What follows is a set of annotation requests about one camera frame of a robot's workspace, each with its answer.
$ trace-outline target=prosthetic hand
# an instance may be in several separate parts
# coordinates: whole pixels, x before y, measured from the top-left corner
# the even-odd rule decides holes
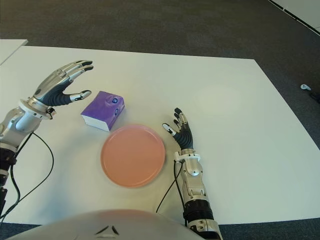
[[[27,101],[20,100],[19,107],[12,109],[0,124],[0,213],[7,190],[2,188],[8,178],[9,167],[16,163],[16,152],[22,140],[34,132],[42,119],[52,119],[54,106],[66,105],[85,99],[91,91],[64,94],[64,90],[84,72],[93,69],[92,61],[71,62],[51,73]]]
[[[170,133],[181,148],[175,152],[175,163],[182,164],[182,195],[184,202],[183,217],[187,227],[205,239],[222,240],[217,222],[210,208],[207,191],[202,182],[203,169],[199,163],[200,155],[193,148],[193,137],[186,116],[179,108],[174,110],[174,123],[179,131],[175,131],[167,123],[163,128]]]

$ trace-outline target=pink plate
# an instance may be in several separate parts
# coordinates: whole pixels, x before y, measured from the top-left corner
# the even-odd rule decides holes
[[[116,184],[136,188],[150,183],[165,162],[159,135],[144,125],[127,125],[114,131],[101,151],[104,173]]]

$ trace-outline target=black fingertip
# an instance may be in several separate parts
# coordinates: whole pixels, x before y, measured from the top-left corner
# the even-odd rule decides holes
[[[87,66],[87,65],[91,65],[92,61],[85,61],[84,63],[82,63],[82,66]]]
[[[174,111],[175,111],[177,114],[182,113],[182,111],[181,111],[179,108],[177,108],[177,107],[174,109]]]
[[[84,68],[84,71],[86,72],[86,71],[89,71],[89,70],[91,70],[93,68],[94,68],[94,66],[87,66],[87,67]]]

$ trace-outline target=robot finger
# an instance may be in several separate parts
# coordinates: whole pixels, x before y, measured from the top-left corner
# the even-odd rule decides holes
[[[181,119],[181,123],[182,125],[186,125],[188,123],[187,117],[184,115],[183,112],[179,113],[179,119]]]
[[[173,122],[177,125],[178,129],[181,129],[181,124],[179,121],[177,121],[176,119],[173,120]]]
[[[92,66],[92,65],[85,65],[83,67],[76,68],[73,71],[70,71],[66,77],[68,78],[69,82],[72,83],[75,78],[79,77],[84,72],[89,71],[93,68],[94,68],[94,66]]]
[[[163,123],[162,124],[162,127],[168,132],[170,133],[172,136],[176,135],[177,132],[172,128],[170,127],[167,123]]]
[[[71,102],[75,102],[75,101],[79,101],[87,98],[90,94],[91,94],[90,90],[84,90],[79,93],[70,94],[69,97]]]
[[[58,71],[63,71],[66,74],[72,72],[75,69],[79,69],[81,67],[87,66],[87,65],[91,65],[92,61],[89,60],[79,60],[79,61],[74,61],[71,62],[67,65],[62,66],[61,68],[58,69]]]

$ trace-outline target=small white object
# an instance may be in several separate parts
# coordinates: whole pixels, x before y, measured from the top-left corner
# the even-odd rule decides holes
[[[306,85],[306,84],[302,84],[302,85],[300,86],[300,88],[301,88],[302,90],[311,91],[311,88],[310,88],[308,85]]]

